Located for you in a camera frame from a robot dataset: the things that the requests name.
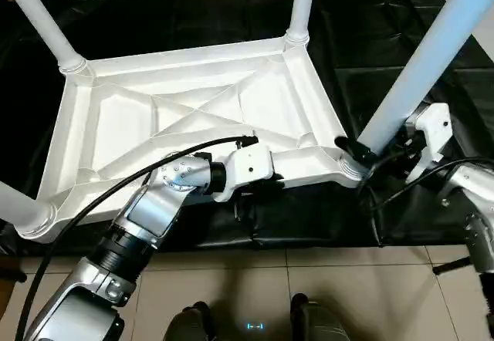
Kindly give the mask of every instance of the silver robot arm segment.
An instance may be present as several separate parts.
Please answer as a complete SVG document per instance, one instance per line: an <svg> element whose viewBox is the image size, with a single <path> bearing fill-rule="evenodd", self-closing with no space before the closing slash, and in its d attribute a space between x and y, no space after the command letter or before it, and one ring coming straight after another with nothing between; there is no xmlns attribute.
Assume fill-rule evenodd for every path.
<svg viewBox="0 0 494 341"><path fill-rule="evenodd" d="M461 188L475 205L465 222L465 243L479 273L494 273L494 173L474 164L461 165L451 174L442 194Z"/></svg>
<svg viewBox="0 0 494 341"><path fill-rule="evenodd" d="M127 304L186 197L210 194L227 201L237 188L274 175L271 153L260 143L217 162L206 155L182 157L151 173L37 315L26 341L118 340L124 321L115 308Z"/></svg>

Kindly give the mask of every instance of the black fabric backdrop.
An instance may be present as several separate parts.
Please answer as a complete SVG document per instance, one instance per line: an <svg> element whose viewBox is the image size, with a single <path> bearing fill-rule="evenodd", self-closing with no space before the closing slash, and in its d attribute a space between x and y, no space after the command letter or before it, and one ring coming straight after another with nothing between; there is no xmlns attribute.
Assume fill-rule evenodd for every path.
<svg viewBox="0 0 494 341"><path fill-rule="evenodd" d="M47 0L74 48L88 59L281 36L292 0ZM314 0L308 50L349 137L356 137L437 15L443 0ZM13 3L0 5L2 159L0 180L35 197L64 79L55 59ZM429 93L446 102L455 138L450 159L494 154L494 65L471 38ZM377 198L402 186L382 180ZM254 195L233 205L185 208L162 250L219 247L440 245L462 242L473 206L456 193L449 208L416 187L376 216L357 208L336 183ZM84 225L59 250L86 254L107 223ZM41 255L46 247L0 232L6 253Z"/></svg>

